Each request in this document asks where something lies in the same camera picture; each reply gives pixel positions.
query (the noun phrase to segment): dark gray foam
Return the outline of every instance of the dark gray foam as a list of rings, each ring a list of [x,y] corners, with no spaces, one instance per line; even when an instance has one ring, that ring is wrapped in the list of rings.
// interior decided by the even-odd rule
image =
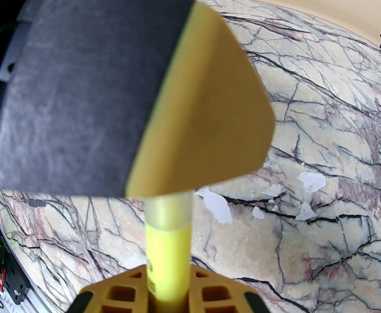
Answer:
[[[193,0],[45,0],[0,121],[0,188],[122,196]]]

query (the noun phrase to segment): marble surface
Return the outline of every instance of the marble surface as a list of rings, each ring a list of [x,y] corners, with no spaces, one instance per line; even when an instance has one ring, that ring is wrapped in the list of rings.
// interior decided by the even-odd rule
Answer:
[[[262,169],[210,187],[231,221],[195,196],[193,262],[255,287],[271,312],[381,312],[381,50],[299,12],[202,1],[252,59],[277,128]],[[58,311],[145,263],[143,218],[141,201],[0,191],[0,223]]]

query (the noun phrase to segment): yellow marker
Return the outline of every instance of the yellow marker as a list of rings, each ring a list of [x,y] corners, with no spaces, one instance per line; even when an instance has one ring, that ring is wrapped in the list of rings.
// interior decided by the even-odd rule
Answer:
[[[146,200],[147,280],[156,313],[187,310],[192,195],[181,192]]]

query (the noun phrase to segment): white paint chip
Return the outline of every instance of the white paint chip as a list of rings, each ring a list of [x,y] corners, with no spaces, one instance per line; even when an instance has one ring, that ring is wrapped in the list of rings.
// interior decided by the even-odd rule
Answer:
[[[282,187],[280,185],[272,185],[266,191],[263,191],[262,194],[276,197],[282,193]]]
[[[195,192],[195,194],[204,199],[206,208],[214,213],[214,217],[219,223],[233,223],[230,207],[228,206],[227,200],[223,196],[210,191],[207,186],[199,189]]]
[[[307,203],[302,203],[301,213],[296,216],[296,220],[308,220],[317,216]]]
[[[264,219],[264,213],[258,206],[255,206],[253,209],[253,216],[257,219]]]
[[[326,179],[320,173],[310,173],[308,171],[300,173],[298,179],[303,182],[305,192],[315,192],[326,186]]]

